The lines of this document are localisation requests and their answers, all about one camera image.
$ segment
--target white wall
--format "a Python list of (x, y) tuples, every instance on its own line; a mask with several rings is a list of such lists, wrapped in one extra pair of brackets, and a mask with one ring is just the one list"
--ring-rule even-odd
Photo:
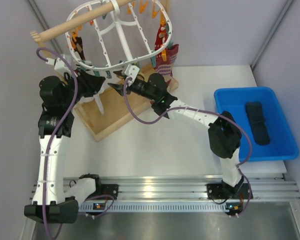
[[(259, 86), (275, 91), (300, 149), (300, 0), (292, 6), (254, 76)], [(286, 161), (286, 167), (300, 188), (300, 155)]]
[[(52, 27), (64, 22), (72, 10), (87, 0), (36, 0), (36, 2)], [(136, 12), (139, 12), (140, 1), (135, 2)], [(144, 26), (146, 36), (150, 38), (149, 42), (154, 44), (160, 17), (158, 15), (157, 21), (153, 22), (150, 16), (153, 5), (151, 0), (148, 2), (146, 12), (142, 16), (139, 16), (139, 13), (137, 15), (141, 25)], [(176, 65), (252, 64), (285, 2), (286, 0), (171, 0), (172, 38), (180, 44)], [(123, 7), (121, 12), (122, 18), (128, 20), (127, 8)], [(94, 29), (89, 24), (83, 28), (81, 33), (84, 36), (83, 44), (90, 45), (86, 49), (90, 49), (92, 60), (98, 61), (99, 43), (95, 43), (97, 36), (84, 33), (84, 31), (93, 32)], [(111, 51), (118, 53), (119, 47), (114, 47), (119, 43), (114, 40), (116, 34), (109, 34), (111, 36), (107, 42), (109, 45), (112, 44)], [(132, 38), (136, 35), (132, 32), (127, 34), (128, 40), (131, 38), (132, 42)], [(65, 39), (65, 36), (61, 36), (58, 41), (63, 49), (68, 51)], [(140, 47), (138, 40), (139, 38), (135, 39), (134, 49)]]
[(0, 1), (0, 240), (19, 239), (38, 177), (39, 81), (52, 72), (36, 56), (33, 30), (25, 1)]

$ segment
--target metal frame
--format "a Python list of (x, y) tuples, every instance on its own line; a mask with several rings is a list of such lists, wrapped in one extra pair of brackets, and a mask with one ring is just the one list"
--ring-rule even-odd
[[(263, 177), (248, 176), (253, 191), (254, 203), (287, 202), (300, 234), (300, 192), (295, 181), (287, 181), (280, 176), (264, 175)], [(64, 190), (67, 191), (71, 180), (65, 178)], [(111, 213), (147, 213), (147, 212), (226, 212), (225, 204), (216, 205), (208, 199), (206, 184), (219, 183), (221, 175), (182, 176), (182, 177), (102, 177), (104, 184), (119, 184), (118, 198)], [(32, 196), (36, 189), (33, 185)], [(92, 210), (94, 203), (104, 203), (103, 200), (93, 200), (82, 204), (80, 212), (98, 212)], [(29, 236), (34, 231), (33, 221), (27, 219), (23, 235)]]
[(266, 36), (264, 42), (262, 43), (260, 49), (258, 50), (253, 63), (251, 65), (251, 70), (253, 71), (256, 66), (258, 65), (261, 57), (263, 56), (263, 54), (265, 53), (267, 47), (269, 46), (269, 43), (271, 42), (271, 40), (273, 39), (274, 35), (276, 34), (276, 32), (278, 31), (280, 25), (282, 24), (282, 22), (284, 21), (284, 19), (287, 16), (288, 11), (291, 9), (292, 5), (295, 3), (296, 0), (287, 0), (285, 5), (283, 6), (279, 16), (277, 17), (274, 25), (272, 26), (270, 32), (268, 33), (268, 35)]

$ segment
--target white table surface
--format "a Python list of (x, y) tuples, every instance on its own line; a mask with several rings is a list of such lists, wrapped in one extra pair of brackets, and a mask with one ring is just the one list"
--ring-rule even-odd
[[(254, 87), (248, 65), (175, 67), (179, 88), (173, 92), (183, 102), (216, 111), (214, 92), (219, 88)], [(150, 108), (139, 115), (154, 120)], [(283, 161), (247, 162), (248, 175), (286, 173)], [(153, 125), (135, 119), (96, 142), (76, 116), (66, 155), (65, 177), (93, 173), (102, 177), (221, 175), (220, 160), (211, 152), (208, 131), (162, 118)]]

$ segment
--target orange clothespin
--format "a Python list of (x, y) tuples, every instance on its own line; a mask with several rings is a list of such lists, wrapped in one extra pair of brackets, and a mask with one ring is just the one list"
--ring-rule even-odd
[(75, 28), (74, 31), (71, 31), (71, 36), (72, 36), (72, 38), (70, 39), (70, 41), (71, 41), (72, 48), (76, 49), (77, 46), (74, 41), (78, 37), (78, 29), (77, 28)]
[(146, 10), (147, 5), (148, 5), (148, 1), (145, 1), (145, 4), (142, 5), (142, 0), (140, 0), (140, 13), (141, 14)]
[[(134, 1), (133, 3), (132, 3), (132, 8), (135, 8), (135, 4), (136, 4), (136, 2)], [(131, 10), (130, 10), (130, 6), (128, 5), (128, 14), (130, 15), (131, 14)]]
[(166, 26), (166, 24), (167, 24), (163, 10), (161, 11), (161, 14), (160, 14), (160, 24), (161, 24), (161, 26)]
[(153, 2), (153, 7), (152, 7), (152, 18), (153, 18), (153, 19), (154, 19), (154, 18), (157, 16), (157, 14), (160, 12), (160, 9), (159, 9), (158, 11), (155, 11), (155, 9), (156, 9), (156, 3)]
[(167, 51), (166, 51), (166, 49), (164, 49), (164, 50), (161, 52), (161, 57), (162, 57), (162, 60), (163, 60), (164, 62), (167, 61)]

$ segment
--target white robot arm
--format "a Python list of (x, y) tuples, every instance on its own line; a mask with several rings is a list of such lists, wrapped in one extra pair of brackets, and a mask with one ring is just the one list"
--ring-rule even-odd
[[(171, 103), (170, 108), (176, 107), (192, 108), (180, 100), (175, 100)], [(216, 115), (186, 109), (170, 111), (167, 114), (171, 120), (184, 122), (202, 131), (207, 131), (210, 128), (210, 125), (218, 119)], [(242, 179), (242, 175), (237, 168), (237, 164), (239, 163), (239, 147), (234, 151), (231, 158), (220, 157), (219, 159), (221, 162), (223, 182), (231, 187), (235, 187)]]
[[(40, 166), (36, 191), (30, 205), (24, 207), (24, 215), (37, 222), (43, 222), (43, 206), (46, 206), (48, 223), (74, 223), (78, 217), (79, 206), (91, 195), (101, 195), (101, 180), (98, 175), (85, 174), (76, 185), (64, 192), (64, 165), (66, 150), (71, 137), (74, 116), (70, 112), (53, 137), (52, 132), (69, 108), (74, 92), (74, 80), (69, 69), (61, 65), (60, 59), (48, 59), (56, 71), (63, 73), (67, 85), (56, 76), (48, 76), (40, 83), (40, 97), (43, 100), (40, 116), (39, 142)], [(76, 71), (78, 93), (75, 102), (81, 98), (90, 98), (97, 94), (105, 81), (104, 77), (93, 76), (83, 70)]]

